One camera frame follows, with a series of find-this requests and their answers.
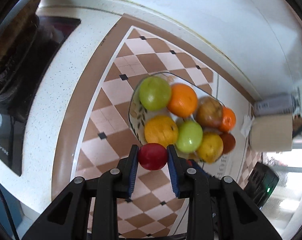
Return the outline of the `bright orange mandarin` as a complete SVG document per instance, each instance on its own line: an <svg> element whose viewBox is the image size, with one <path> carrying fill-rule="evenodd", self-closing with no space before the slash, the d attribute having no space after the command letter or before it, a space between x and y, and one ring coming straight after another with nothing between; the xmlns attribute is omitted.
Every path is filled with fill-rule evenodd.
<svg viewBox="0 0 302 240"><path fill-rule="evenodd" d="M219 126L221 132L229 132L236 125L236 115L232 109L223 107L223 118Z"/></svg>

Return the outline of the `red apple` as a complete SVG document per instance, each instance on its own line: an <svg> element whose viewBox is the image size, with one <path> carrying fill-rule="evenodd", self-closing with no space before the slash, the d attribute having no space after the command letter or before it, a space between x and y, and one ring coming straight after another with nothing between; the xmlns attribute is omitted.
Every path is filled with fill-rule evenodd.
<svg viewBox="0 0 302 240"><path fill-rule="evenodd" d="M162 169L168 161L166 148L157 143L143 145L138 151L138 162L146 170Z"/></svg>

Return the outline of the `orange on plate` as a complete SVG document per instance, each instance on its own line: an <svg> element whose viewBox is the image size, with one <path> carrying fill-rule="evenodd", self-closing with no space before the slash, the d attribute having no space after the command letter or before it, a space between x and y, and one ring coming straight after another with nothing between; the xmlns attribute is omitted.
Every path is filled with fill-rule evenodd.
<svg viewBox="0 0 302 240"><path fill-rule="evenodd" d="M183 83L171 86L172 96L167 109L180 118L191 116L198 105L198 97L192 87Z"/></svg>

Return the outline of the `black gas stove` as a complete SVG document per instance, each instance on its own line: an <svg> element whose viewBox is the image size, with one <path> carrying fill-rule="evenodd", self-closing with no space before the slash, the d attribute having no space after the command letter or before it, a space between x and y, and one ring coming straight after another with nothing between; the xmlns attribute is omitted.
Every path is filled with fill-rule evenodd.
<svg viewBox="0 0 302 240"><path fill-rule="evenodd" d="M34 16L0 62L0 160L22 174L26 124L42 78L78 18Z"/></svg>

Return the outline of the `beige cylindrical container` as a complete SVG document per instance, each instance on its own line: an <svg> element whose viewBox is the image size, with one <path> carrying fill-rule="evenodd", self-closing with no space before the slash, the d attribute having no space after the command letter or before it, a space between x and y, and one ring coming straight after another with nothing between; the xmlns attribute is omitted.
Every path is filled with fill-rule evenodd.
<svg viewBox="0 0 302 240"><path fill-rule="evenodd" d="M286 152L293 148L291 114L265 115L255 118L249 134L255 152Z"/></svg>

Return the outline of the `dark orange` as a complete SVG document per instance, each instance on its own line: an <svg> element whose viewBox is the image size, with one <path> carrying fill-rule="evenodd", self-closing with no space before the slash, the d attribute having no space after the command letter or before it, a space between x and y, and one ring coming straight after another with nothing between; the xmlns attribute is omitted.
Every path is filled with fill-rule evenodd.
<svg viewBox="0 0 302 240"><path fill-rule="evenodd" d="M230 153L236 145L235 137L230 133L222 133L220 137L223 141L223 154Z"/></svg>

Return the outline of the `yellow lemon with stem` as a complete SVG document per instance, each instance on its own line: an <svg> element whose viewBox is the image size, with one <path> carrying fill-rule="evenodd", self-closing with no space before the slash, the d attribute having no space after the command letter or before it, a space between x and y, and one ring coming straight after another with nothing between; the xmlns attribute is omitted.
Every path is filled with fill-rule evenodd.
<svg viewBox="0 0 302 240"><path fill-rule="evenodd" d="M147 143L157 143L166 148L170 144L175 144L178 136L176 123L167 115L154 116L144 126L144 137Z"/></svg>

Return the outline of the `white folded tissue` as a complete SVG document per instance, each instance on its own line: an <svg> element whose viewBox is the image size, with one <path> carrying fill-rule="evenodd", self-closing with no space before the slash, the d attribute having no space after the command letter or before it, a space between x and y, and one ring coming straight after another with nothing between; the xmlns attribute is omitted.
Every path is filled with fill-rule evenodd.
<svg viewBox="0 0 302 240"><path fill-rule="evenodd" d="M243 118L243 123L240 129L240 133L243 135L243 137L247 138L250 131L252 124L254 122L255 117L250 117L249 115L245 115Z"/></svg>

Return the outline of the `brown checkered mat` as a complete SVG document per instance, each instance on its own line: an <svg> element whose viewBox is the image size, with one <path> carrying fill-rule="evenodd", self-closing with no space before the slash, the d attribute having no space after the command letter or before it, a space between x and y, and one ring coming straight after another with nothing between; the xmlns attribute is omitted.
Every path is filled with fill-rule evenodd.
<svg viewBox="0 0 302 240"><path fill-rule="evenodd" d="M201 96L214 96L235 112L235 149L203 168L246 185L261 159L240 133L243 119L252 116L253 97L211 51L203 53L174 31L124 15L95 50L71 96L54 157L52 197L75 176L100 176L116 167L133 144L144 144L144 125L153 115L132 96L152 74L193 86Z"/></svg>

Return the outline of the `grey can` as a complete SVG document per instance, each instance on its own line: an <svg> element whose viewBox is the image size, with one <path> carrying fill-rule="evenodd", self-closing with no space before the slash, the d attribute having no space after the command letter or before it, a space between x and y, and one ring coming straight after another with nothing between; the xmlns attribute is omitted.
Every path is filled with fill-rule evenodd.
<svg viewBox="0 0 302 240"><path fill-rule="evenodd" d="M254 103L255 116L293 113L296 102L291 94L278 94Z"/></svg>

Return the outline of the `green apple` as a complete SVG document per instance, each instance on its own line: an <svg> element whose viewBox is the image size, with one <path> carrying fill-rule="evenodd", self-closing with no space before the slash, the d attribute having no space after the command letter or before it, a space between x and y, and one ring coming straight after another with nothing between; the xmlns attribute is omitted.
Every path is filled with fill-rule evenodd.
<svg viewBox="0 0 302 240"><path fill-rule="evenodd" d="M201 145L203 139L202 127L193 120L187 120L179 126L179 136L176 141L177 149L182 153L193 153Z"/></svg>
<svg viewBox="0 0 302 240"><path fill-rule="evenodd" d="M169 83L158 77L145 78L139 87L139 100L148 111L158 111L169 103L172 90Z"/></svg>

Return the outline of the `floral rabbit plate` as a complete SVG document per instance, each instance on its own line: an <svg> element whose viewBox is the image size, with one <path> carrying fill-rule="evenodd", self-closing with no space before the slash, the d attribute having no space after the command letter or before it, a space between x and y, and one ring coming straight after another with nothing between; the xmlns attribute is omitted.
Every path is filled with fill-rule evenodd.
<svg viewBox="0 0 302 240"><path fill-rule="evenodd" d="M138 83L136 89L134 90L134 93L133 93L133 96L131 98L131 102L130 102L130 105L129 105L129 124L131 126L131 129L132 129L134 135L136 136L136 138L138 139L138 141L142 145L149 144L149 143L146 142L145 137L144 137L144 126L145 126L146 122L148 120L150 120L151 118L153 118L154 116L167 115L167 116L171 117L174 120L177 127L179 127L180 124L182 124L183 122L185 122L187 120L193 120L193 121L197 122L195 120L195 115L197 113L197 110L198 110L198 107L199 107L199 104L200 104L200 100L202 98L206 97L206 96L214 98L212 95L205 92L203 89L199 88L198 86L192 84L191 82L189 82L189 81L187 81L187 80L185 80L185 79L183 79L183 78L181 78L181 77L179 77L179 76L177 76L173 73L159 72L159 73L153 74L151 76L158 76L158 77L166 80L169 83L170 86L172 86L175 83L183 83L185 85L188 85L188 86L192 87L192 89L195 91L195 93L198 97L198 105L197 105L197 108L196 108L195 112L187 118L180 118L180 117L174 115L173 113L171 113L167 109L167 106L165 108L162 108L162 109L158 110L158 111L148 111L147 109L145 109L143 107L142 103L139 100L139 95L138 95L140 84L142 83L142 81L146 77L144 79L142 79ZM203 129L203 134L205 132L213 132L213 133L217 133L219 135L221 135L223 133L219 130L219 127L218 128L210 128L210 127L203 127L203 126L201 126L201 127ZM178 156L180 156L182 158L185 158L185 159L193 159L195 161L201 161L199 159L199 157L197 156L196 151L193 152L193 153L186 154L186 153L180 152L177 149L176 144L172 144L172 145L175 147Z"/></svg>

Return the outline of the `brown kiwi fruit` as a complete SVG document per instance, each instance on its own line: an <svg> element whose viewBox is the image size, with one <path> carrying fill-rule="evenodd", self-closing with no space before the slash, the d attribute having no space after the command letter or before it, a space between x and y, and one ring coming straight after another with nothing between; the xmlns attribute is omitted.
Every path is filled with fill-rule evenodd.
<svg viewBox="0 0 302 240"><path fill-rule="evenodd" d="M222 123L223 107L221 103L209 96L200 100L195 120L203 127L218 128Z"/></svg>

